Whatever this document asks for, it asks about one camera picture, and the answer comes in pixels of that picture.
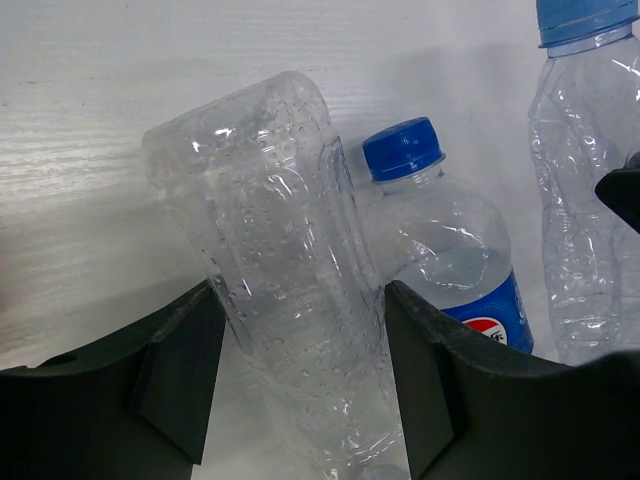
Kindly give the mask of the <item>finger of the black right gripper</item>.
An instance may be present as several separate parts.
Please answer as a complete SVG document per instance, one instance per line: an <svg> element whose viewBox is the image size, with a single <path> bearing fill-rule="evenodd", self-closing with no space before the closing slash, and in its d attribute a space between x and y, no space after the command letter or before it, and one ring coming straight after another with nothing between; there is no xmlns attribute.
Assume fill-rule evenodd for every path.
<svg viewBox="0 0 640 480"><path fill-rule="evenodd" d="M595 194L613 213L637 233L640 232L639 153L630 156L622 168L606 174Z"/></svg>

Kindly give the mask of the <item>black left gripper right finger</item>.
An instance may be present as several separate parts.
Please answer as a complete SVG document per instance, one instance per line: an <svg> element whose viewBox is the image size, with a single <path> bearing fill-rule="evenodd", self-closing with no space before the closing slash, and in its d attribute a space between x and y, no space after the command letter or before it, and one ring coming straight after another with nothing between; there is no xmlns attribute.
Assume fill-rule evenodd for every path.
<svg viewBox="0 0 640 480"><path fill-rule="evenodd" d="M401 282L385 291L414 479L635 479L639 355L570 367L457 322Z"/></svg>

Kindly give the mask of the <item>clear crushed white cap bottle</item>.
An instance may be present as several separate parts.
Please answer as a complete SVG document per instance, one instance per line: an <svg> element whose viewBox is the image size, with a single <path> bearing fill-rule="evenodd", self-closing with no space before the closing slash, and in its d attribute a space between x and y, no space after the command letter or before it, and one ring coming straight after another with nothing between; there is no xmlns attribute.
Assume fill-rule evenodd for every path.
<svg viewBox="0 0 640 480"><path fill-rule="evenodd" d="M285 444L325 479L407 478L384 289L316 84L280 73L147 131L142 150Z"/></svg>

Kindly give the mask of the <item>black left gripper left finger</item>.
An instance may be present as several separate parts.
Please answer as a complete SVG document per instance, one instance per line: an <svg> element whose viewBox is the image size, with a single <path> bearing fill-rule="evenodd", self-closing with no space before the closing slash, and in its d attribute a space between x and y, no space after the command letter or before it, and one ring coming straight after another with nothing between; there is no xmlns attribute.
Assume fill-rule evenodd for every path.
<svg viewBox="0 0 640 480"><path fill-rule="evenodd" d="M225 315L202 282L35 368L1 374L5 479L188 479L204 457Z"/></svg>

